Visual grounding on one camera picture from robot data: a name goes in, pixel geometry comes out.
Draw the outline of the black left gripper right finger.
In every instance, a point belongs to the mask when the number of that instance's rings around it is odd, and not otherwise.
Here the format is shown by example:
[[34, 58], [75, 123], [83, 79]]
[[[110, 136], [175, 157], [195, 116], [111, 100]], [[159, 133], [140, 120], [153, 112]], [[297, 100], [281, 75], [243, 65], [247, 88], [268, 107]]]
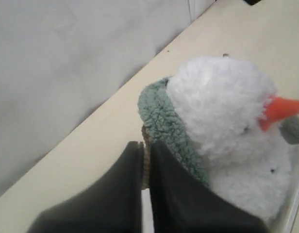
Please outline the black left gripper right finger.
[[150, 150], [150, 198], [156, 233], [267, 233], [261, 219], [200, 184], [162, 142]]

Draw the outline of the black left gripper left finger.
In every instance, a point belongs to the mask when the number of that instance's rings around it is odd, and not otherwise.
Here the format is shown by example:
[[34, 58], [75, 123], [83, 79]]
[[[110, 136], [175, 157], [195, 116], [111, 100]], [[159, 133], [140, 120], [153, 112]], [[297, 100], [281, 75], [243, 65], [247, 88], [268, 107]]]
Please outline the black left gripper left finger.
[[142, 232], [143, 144], [131, 141], [89, 188], [43, 211], [30, 233]]

